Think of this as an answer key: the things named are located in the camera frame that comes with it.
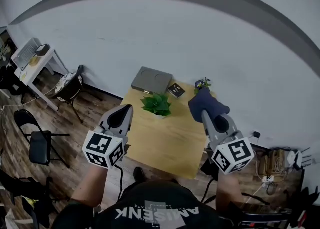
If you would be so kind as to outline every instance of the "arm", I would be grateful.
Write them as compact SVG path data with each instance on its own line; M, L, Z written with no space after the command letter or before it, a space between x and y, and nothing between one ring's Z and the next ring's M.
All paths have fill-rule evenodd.
M220 171L216 190L216 210L224 213L230 202L244 202L239 181L234 174L225 175Z
M86 176L72 195L72 200L55 219L52 229L85 229L91 226L93 208L104 197L108 170L90 165Z
M101 204L104 197L107 174L107 169L90 165L87 174L74 191L71 199L92 208Z

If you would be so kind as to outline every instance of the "wooden floor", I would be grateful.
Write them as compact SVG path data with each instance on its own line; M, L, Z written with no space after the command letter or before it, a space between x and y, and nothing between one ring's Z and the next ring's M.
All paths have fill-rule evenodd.
M60 76L52 76L46 69L38 77L39 81L35 85L46 93L51 90L59 81ZM2 114L2 124L6 132L6 139L0 127L0 149L3 149L1 169L8 173L11 177L27 178L33 177L43 185L46 183L47 177L53 178L51 184L51 193L55 198L71 197L73 191L83 178L88 168L88 162L83 155L82 145L88 133L88 130L93 130L99 122L100 117L108 110L120 105L121 100L110 95L95 91L95 94L103 99L103 101L96 100L87 93L81 93L75 100L74 106L78 111L80 117L84 120L81 124L72 108L65 103L57 100L53 102L59 107L59 111L55 112L42 99L37 99L23 108L31 112L43 130L49 130L52 133L70 134L70 136L53 137L52 144L58 153L70 165L67 169L60 161L52 161L49 166L38 165L29 161L29 144L24 139L23 135L16 126L13 114L18 107L6 107ZM20 105L20 96L7 99L0 93L0 106L3 105ZM25 102L32 100L32 97L27 95ZM202 157L203 164L207 159L206 154ZM145 166L139 162L124 158L123 162L118 164L123 168L123 188L125 189L134 183L133 170L135 167L142 167L146 176L151 179L172 179L175 178L184 187L190 189L193 194L201 200L208 182L211 180L210 176L205 175L200 170L195 179L185 179L175 177L163 171ZM253 160L245 169L237 174L240 181L241 191L243 193L254 194L262 185L261 180L256 175L256 161ZM285 206L286 196L283 194L284 190L290 193L294 192L300 182L301 174L293 172L288 175L286 180L278 184L277 191L274 195L268 196L266 190L261 188L256 195L262 197L275 206ZM120 171L116 168L109 170L107 182L104 191L104 198L102 208L112 206L116 203L119 195L120 185ZM217 182L214 181L208 191L208 197L216 195ZM5 190L0 190L0 201L5 204L7 211L13 210L16 219L30 219L29 215L22 208L22 201L20 197L16 198L16 205L13 206L10 201L10 195ZM60 212L67 205L66 201L61 201L55 204L56 209ZM51 224L56 215L50 215ZM20 225L20 228L33 228L32 225Z

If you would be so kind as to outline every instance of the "black folding chair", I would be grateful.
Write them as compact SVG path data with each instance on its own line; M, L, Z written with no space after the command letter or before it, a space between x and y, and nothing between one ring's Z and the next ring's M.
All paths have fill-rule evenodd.
M8 90L12 96L22 95L21 104L24 104L26 93L30 93L33 97L35 96L34 93L19 80L15 75L14 68L11 66L3 66L0 69L0 89Z
M81 76L81 74L84 72L84 66L80 65L78 67L78 71L76 73L69 73L66 74L58 83L58 85L63 83L62 88L57 91L55 91L55 94L50 97L50 99L58 99L61 102L67 103L68 105L72 106L72 109L79 119L81 123L84 121L80 118L79 114L77 113L77 110L74 107L74 101L78 97L78 95L81 92L87 92L89 95L93 96L95 99L98 99L99 101L103 101L100 97L84 90L84 79Z
M69 134L52 134L50 131L43 131L35 117L27 110L18 110L14 113L14 121L21 130L25 139L30 144L29 159L32 163L49 166L50 161L61 161L69 169L70 166L62 159L56 149L51 144L52 136L70 136ZM25 134L22 126L32 124L38 127L40 131L34 131L31 134ZM51 159L51 148L59 159Z
M31 206L25 198L22 198L23 209L32 217L33 226L39 229L39 224L45 228L50 227L49 215L57 213L53 203L59 201L69 201L70 198L51 199L50 197L50 183L53 181L51 177L46 178L46 185L43 186L37 182L33 177L28 178L12 178L3 170L0 169L0 182L2 186L10 192L11 201L15 205L15 198L23 196L31 200L36 200Z

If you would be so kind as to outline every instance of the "potted plant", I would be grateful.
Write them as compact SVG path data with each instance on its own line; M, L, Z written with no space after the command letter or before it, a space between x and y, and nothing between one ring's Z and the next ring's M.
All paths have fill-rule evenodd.
M198 80L195 84L194 84L194 94L198 94L198 92L202 89L205 88L209 88L211 86L211 84L209 83L211 82L210 79L204 78L201 80Z
M163 119L171 114L171 103L168 103L166 95L154 93L152 97L144 97L141 101L144 104L142 109L154 114L159 119Z

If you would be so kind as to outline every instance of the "black shoe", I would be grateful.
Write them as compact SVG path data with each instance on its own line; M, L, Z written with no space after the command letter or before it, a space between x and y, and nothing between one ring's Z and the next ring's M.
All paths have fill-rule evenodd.
M135 182L137 182L137 183L143 183L143 182L147 181L145 173L142 170L142 168L140 168L140 167L136 167L134 169L133 177L134 177Z
M174 178L173 178L173 179L171 179L171 180L170 180L170 182L172 182L172 183L175 183L175 184L178 184L178 185L179 185L179 182L178 182L176 179L174 179Z

